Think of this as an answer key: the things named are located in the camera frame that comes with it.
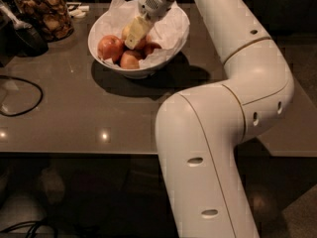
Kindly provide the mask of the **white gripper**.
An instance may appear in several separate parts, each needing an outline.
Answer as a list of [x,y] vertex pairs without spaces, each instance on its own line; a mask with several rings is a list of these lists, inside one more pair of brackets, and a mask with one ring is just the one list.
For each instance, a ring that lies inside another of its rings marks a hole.
[[171,8],[175,0],[138,0],[140,16],[133,19],[125,40],[125,45],[133,50],[153,28],[151,20],[160,20]]

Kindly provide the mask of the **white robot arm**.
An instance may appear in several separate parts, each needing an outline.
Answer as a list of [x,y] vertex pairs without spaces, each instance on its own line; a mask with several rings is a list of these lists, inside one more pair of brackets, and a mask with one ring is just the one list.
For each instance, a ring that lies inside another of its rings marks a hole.
[[[174,0],[139,0],[142,17]],[[243,0],[194,0],[227,78],[173,94],[156,120],[158,159],[179,238],[259,238],[235,147],[280,120],[293,77]]]

